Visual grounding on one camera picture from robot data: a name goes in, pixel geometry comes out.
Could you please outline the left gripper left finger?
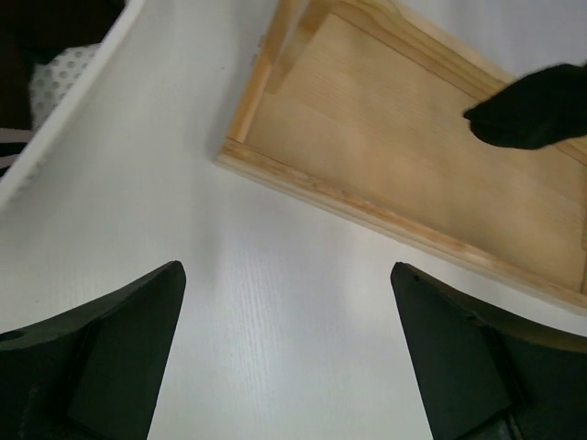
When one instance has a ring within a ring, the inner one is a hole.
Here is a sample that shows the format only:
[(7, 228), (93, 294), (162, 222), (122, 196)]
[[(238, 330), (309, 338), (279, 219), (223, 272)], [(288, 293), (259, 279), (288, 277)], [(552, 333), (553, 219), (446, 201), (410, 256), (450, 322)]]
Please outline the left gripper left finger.
[(183, 304), (183, 264), (1, 335), (4, 439), (145, 439)]

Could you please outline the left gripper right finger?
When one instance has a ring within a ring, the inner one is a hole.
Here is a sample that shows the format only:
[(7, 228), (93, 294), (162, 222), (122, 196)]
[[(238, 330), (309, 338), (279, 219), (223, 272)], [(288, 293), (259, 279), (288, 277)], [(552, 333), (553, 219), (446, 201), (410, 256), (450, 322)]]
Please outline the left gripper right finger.
[(586, 339), (403, 262), (390, 281), (436, 439), (583, 439)]

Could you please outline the black sock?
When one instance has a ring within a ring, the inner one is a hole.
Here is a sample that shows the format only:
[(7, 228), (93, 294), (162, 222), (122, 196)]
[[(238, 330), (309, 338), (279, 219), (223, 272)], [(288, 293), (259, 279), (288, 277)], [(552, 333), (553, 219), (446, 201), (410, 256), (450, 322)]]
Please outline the black sock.
[(538, 150), (586, 136), (586, 67), (528, 74), (463, 113), (471, 133), (498, 148)]

